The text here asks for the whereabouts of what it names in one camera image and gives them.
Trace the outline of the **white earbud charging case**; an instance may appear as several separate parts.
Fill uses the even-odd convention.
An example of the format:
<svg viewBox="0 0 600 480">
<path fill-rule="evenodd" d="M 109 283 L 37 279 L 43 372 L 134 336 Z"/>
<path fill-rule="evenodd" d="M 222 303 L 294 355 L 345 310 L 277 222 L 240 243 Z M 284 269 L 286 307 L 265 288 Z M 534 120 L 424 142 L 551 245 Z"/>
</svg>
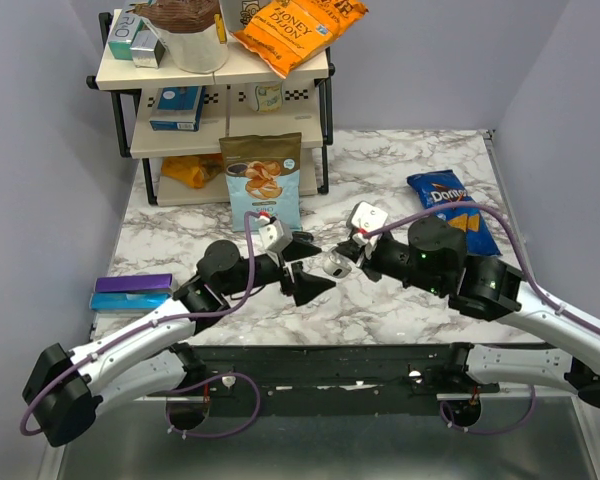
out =
<svg viewBox="0 0 600 480">
<path fill-rule="evenodd" d="M 352 271 L 351 260 L 333 247 L 325 257 L 323 271 L 335 279 L 343 279 Z"/>
</svg>

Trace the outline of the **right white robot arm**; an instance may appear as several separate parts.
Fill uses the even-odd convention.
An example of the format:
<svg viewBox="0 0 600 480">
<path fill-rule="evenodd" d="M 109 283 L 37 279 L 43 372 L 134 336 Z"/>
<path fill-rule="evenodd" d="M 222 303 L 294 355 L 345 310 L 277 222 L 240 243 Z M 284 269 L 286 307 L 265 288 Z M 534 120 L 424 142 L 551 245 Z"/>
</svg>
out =
<svg viewBox="0 0 600 480">
<path fill-rule="evenodd" d="M 543 340 L 539 347 L 473 344 L 444 362 L 449 390 L 501 382 L 543 385 L 600 409 L 600 319 L 533 286 L 497 257 L 470 255 L 463 231 L 432 215 L 413 223 L 402 243 L 390 232 L 369 240 L 356 232 L 329 255 L 335 275 L 355 264 L 372 281 L 387 276 L 445 298 L 451 309 L 496 321 Z"/>
</svg>

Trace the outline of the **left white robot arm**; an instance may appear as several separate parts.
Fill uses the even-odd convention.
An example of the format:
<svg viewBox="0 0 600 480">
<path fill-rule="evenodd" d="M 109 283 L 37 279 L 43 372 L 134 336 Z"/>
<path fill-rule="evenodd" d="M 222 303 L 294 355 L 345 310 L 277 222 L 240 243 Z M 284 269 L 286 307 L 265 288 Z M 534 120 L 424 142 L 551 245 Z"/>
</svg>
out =
<svg viewBox="0 0 600 480">
<path fill-rule="evenodd" d="M 320 253 L 303 238 L 266 238 L 263 254 L 245 255 L 229 240 L 210 244 L 196 271 L 169 299 L 126 327 L 69 350 L 54 343 L 38 356 L 25 383 L 24 436 L 42 435 L 59 447 L 86 432 L 106 411 L 164 391 L 181 395 L 202 386 L 200 368 L 185 360 L 184 340 L 241 308 L 258 287 L 277 284 L 304 306 L 335 287 L 305 272 Z"/>
</svg>

